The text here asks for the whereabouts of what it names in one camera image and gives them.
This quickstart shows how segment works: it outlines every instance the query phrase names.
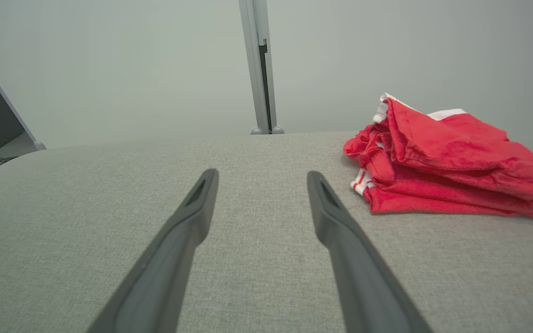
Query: gray cushion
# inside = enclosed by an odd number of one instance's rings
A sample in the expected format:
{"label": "gray cushion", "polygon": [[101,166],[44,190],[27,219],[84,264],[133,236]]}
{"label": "gray cushion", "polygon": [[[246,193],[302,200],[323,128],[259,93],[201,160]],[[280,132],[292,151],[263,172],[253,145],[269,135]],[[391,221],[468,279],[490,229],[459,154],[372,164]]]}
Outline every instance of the gray cushion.
{"label": "gray cushion", "polygon": [[0,332],[83,332],[207,168],[220,184],[180,332],[343,331],[305,176],[318,170],[438,332],[533,332],[533,219],[372,216],[353,132],[45,150],[0,167]]}

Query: floor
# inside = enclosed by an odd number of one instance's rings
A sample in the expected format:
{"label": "floor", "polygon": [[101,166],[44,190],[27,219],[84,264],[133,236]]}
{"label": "floor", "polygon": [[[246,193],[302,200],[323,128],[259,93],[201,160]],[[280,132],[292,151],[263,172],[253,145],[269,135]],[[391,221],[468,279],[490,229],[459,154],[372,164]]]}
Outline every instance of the floor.
{"label": "floor", "polygon": [[36,148],[32,139],[24,132],[0,148],[0,157],[22,156],[32,152],[36,152]]}

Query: cloth pile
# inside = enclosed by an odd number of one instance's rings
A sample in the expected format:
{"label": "cloth pile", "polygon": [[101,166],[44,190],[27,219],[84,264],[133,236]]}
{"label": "cloth pile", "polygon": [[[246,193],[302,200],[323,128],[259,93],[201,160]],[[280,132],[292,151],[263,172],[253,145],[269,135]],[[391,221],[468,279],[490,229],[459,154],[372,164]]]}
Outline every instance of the cloth pile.
{"label": "cloth pile", "polygon": [[384,93],[373,123],[345,143],[351,187],[372,213],[533,216],[533,153],[461,109],[423,114]]}

